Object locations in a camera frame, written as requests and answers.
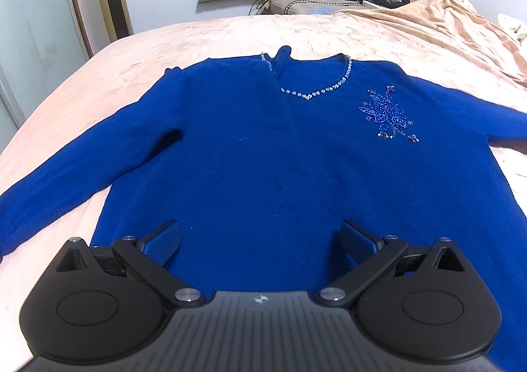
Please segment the frosted glass floral door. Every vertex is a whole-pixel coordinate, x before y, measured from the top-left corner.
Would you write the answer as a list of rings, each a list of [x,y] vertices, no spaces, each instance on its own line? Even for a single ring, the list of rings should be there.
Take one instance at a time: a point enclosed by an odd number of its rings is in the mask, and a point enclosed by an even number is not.
[[[71,0],[0,0],[1,147],[88,61]]]

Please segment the brown patterned pillow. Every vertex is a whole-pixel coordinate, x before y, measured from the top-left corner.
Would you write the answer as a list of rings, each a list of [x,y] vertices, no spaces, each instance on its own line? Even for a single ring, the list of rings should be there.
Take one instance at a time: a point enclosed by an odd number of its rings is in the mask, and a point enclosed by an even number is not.
[[[320,14],[327,15],[345,9],[366,9],[357,0],[264,0],[256,14]]]

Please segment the pink floral bed sheet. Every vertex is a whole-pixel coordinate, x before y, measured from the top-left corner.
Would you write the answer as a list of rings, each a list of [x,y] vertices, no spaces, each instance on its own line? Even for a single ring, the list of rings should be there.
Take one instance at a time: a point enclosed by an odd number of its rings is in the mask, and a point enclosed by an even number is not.
[[[88,129],[137,102],[172,68],[186,69],[208,59],[276,56],[284,46],[296,61],[343,55],[354,61],[389,62],[409,76],[456,89],[526,116],[526,87],[498,71],[403,31],[354,15],[259,15],[180,23],[143,32],[107,46],[45,100],[1,156],[1,197],[10,187]],[[498,149],[524,152],[524,143],[496,144],[491,152],[526,217],[526,193],[513,190],[526,168],[500,166]],[[108,196],[107,190],[65,213],[13,252],[2,254],[2,297],[25,296],[65,241],[88,245]]]

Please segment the blue beaded sweater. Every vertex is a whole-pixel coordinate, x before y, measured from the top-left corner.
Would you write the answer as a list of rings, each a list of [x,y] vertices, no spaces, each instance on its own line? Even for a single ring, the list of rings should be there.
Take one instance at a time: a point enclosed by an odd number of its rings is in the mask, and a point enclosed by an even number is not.
[[[354,264],[351,220],[415,245],[451,236],[496,297],[491,358],[526,368],[526,217],[491,147],[526,116],[337,55],[208,59],[172,68],[1,197],[9,254],[107,190],[92,242],[178,221],[168,270],[204,294],[316,292]]]

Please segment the orange blanket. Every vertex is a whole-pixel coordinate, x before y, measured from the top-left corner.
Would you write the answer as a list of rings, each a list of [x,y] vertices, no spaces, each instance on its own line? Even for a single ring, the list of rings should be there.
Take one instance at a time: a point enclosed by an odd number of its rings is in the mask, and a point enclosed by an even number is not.
[[[403,31],[526,87],[526,47],[456,0],[418,0],[395,9],[347,8],[338,13]]]

